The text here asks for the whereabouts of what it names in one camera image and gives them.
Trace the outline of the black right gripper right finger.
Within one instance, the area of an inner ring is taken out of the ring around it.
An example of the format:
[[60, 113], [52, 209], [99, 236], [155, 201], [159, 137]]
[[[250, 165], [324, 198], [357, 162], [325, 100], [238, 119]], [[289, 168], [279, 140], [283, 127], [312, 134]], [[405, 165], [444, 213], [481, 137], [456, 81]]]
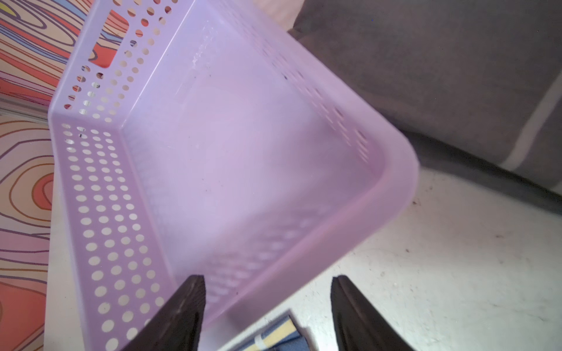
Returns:
[[332, 279], [330, 298], [339, 350], [414, 350], [347, 276]]

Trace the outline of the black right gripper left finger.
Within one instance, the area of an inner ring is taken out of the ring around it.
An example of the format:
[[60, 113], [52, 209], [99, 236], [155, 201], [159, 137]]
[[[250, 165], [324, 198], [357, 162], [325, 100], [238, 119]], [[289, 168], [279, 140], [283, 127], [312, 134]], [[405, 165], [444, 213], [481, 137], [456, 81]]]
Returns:
[[197, 350], [206, 306], [202, 275], [189, 276], [125, 350]]

